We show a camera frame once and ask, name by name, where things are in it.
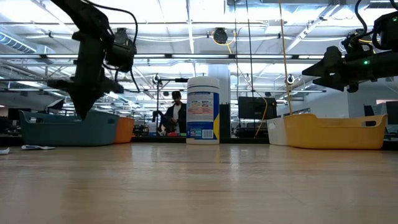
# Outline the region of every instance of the orange bin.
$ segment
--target orange bin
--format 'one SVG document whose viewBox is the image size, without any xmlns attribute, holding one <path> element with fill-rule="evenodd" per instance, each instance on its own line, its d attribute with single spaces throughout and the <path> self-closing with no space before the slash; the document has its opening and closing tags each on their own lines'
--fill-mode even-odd
<svg viewBox="0 0 398 224">
<path fill-rule="evenodd" d="M 314 114 L 284 117 L 289 146 L 307 149 L 380 149 L 386 115 L 362 118 L 317 118 Z M 366 121 L 374 121 L 371 127 Z"/>
<path fill-rule="evenodd" d="M 114 143 L 127 143 L 131 141 L 134 119 L 119 117 Z"/>
</svg>

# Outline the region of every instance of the black jacket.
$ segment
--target black jacket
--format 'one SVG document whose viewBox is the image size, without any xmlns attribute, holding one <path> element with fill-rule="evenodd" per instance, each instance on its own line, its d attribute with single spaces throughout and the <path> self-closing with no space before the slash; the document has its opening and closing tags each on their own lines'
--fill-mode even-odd
<svg viewBox="0 0 398 224">
<path fill-rule="evenodd" d="M 167 120 L 170 120 L 173 118 L 173 113 L 174 105 L 167 109 L 164 116 Z M 180 126 L 180 133 L 187 132 L 187 105 L 185 103 L 181 103 L 181 109 L 178 111 L 178 125 Z"/>
</svg>

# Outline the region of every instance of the man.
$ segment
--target man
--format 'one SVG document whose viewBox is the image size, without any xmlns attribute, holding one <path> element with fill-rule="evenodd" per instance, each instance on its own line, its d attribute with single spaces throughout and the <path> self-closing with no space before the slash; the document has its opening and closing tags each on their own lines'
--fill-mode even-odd
<svg viewBox="0 0 398 224">
<path fill-rule="evenodd" d="M 181 93 L 172 92 L 174 105 L 167 109 L 165 118 L 174 126 L 177 133 L 187 132 L 187 105 L 181 102 Z"/>
</svg>

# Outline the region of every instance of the gray bin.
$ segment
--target gray bin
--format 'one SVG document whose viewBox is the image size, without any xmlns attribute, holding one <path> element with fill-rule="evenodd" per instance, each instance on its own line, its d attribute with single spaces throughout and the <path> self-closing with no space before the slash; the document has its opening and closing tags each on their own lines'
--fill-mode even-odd
<svg viewBox="0 0 398 224">
<path fill-rule="evenodd" d="M 89 111 L 84 121 L 75 116 L 20 111 L 21 133 L 25 144 L 38 146 L 104 146 L 116 136 L 119 116 Z M 42 123 L 31 123 L 40 118 Z"/>
</svg>

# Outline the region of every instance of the yellow plastic basket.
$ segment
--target yellow plastic basket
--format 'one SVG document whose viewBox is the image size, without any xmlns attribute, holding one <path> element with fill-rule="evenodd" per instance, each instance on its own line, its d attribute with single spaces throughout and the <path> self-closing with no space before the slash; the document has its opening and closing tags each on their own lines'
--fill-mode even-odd
<svg viewBox="0 0 398 224">
<path fill-rule="evenodd" d="M 307 149 L 380 149 L 386 115 L 362 118 L 317 118 L 299 114 L 284 118 L 289 146 Z M 364 126 L 366 121 L 376 125 Z"/>
</svg>

